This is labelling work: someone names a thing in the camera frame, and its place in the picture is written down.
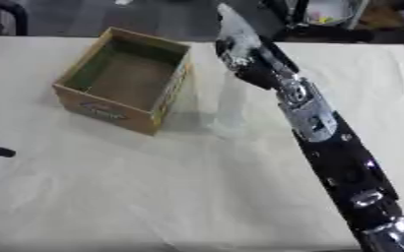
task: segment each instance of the open cardboard box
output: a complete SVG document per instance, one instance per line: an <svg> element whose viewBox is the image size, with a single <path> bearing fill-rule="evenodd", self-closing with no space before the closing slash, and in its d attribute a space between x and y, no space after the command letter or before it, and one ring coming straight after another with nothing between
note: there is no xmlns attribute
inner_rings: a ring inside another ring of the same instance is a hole
<svg viewBox="0 0 404 252"><path fill-rule="evenodd" d="M53 85L68 110L154 135L190 75L189 46L110 28Z"/></svg>

